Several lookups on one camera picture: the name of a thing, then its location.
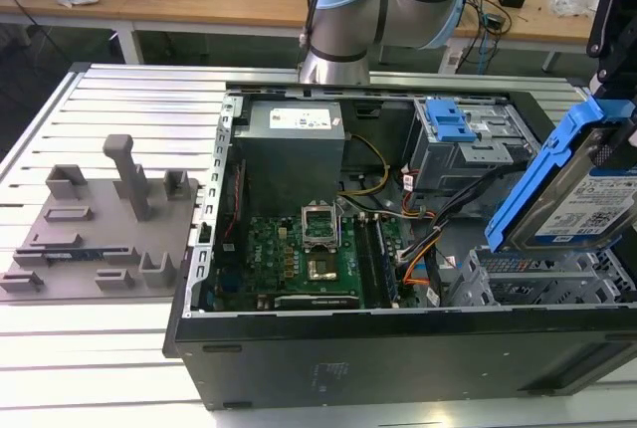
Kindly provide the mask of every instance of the blue plastic latch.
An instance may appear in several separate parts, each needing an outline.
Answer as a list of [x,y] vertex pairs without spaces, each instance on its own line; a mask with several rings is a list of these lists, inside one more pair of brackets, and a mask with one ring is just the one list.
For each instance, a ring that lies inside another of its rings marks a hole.
[[443,142],[473,142],[476,134],[467,126],[467,117],[453,100],[428,100],[425,115]]
[[635,105],[627,100],[587,101],[572,107],[552,131],[518,184],[489,222],[485,236],[492,252],[497,252],[506,239],[506,231],[514,224],[526,204],[552,176],[554,168],[563,168],[577,150],[572,144],[593,123],[616,123],[632,115]]

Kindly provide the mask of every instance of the gray plastic post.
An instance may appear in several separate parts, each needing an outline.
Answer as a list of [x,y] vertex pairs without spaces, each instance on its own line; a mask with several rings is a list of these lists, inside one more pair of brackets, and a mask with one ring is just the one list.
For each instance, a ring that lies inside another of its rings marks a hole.
[[135,285],[126,269],[98,269],[95,281],[103,291],[132,289]]
[[139,263],[139,273],[149,287],[168,287],[175,278],[176,270],[167,252],[163,253],[159,266],[155,266],[150,255],[144,252]]
[[56,164],[45,182],[55,199],[80,199],[75,187],[87,185],[82,171],[74,164]]
[[8,293],[37,292],[42,286],[44,282],[33,271],[7,272],[0,277],[0,288]]
[[188,171],[168,169],[163,176],[163,188],[169,201],[190,199],[191,190]]
[[145,221],[150,215],[146,181],[137,175],[131,150],[132,137],[129,134],[110,134],[104,143],[104,154],[115,163],[135,217],[138,221]]

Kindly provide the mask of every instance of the motherboard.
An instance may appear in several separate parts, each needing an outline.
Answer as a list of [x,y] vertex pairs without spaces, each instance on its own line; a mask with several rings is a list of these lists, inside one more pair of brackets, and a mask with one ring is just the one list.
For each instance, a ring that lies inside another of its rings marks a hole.
[[219,269],[208,304],[234,312],[378,308],[397,300],[398,220],[338,216],[330,248],[309,249],[304,229],[328,238],[331,221],[311,218],[304,227],[302,216],[252,217],[243,264]]

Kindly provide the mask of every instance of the slotted metal table surface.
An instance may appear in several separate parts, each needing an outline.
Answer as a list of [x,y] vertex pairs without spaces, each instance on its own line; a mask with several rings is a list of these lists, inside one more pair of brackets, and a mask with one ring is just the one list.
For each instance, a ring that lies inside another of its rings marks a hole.
[[[226,82],[294,80],[289,70],[231,68],[93,65],[69,73],[0,164],[0,272],[48,196],[44,180],[53,164],[78,164],[86,177],[116,177],[102,144],[110,133],[129,133],[148,177],[174,167],[203,177]],[[372,80],[529,91],[554,121],[583,99],[556,79],[374,74]],[[181,361],[161,354],[169,309],[169,301],[0,306],[0,426],[637,426],[635,362],[568,398],[209,413]]]

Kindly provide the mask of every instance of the wooden desk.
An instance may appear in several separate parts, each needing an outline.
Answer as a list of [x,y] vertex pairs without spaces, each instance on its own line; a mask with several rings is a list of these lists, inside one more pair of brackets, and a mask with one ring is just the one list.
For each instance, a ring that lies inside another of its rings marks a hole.
[[[100,0],[96,5],[67,9],[53,0],[19,0],[45,26],[109,28],[117,31],[127,63],[143,63],[136,31],[220,33],[297,38],[305,21],[306,0]],[[527,0],[520,10],[508,9],[514,21],[501,48],[581,52],[591,20],[551,15],[548,0]],[[30,23],[12,0],[0,0],[0,22]],[[466,8],[448,43],[441,73],[454,73],[459,55],[471,44],[478,20]]]
[[[499,43],[500,48],[548,51],[542,68],[550,72],[561,53],[583,53],[592,28],[586,16],[558,17],[550,12],[549,0],[526,0],[521,9],[506,8],[512,17],[512,27]],[[502,13],[493,7],[494,13]],[[460,25],[447,44],[438,73],[456,73],[458,62],[478,32],[478,16],[465,7]]]
[[306,0],[126,0],[120,18],[245,27],[285,27],[298,35]]

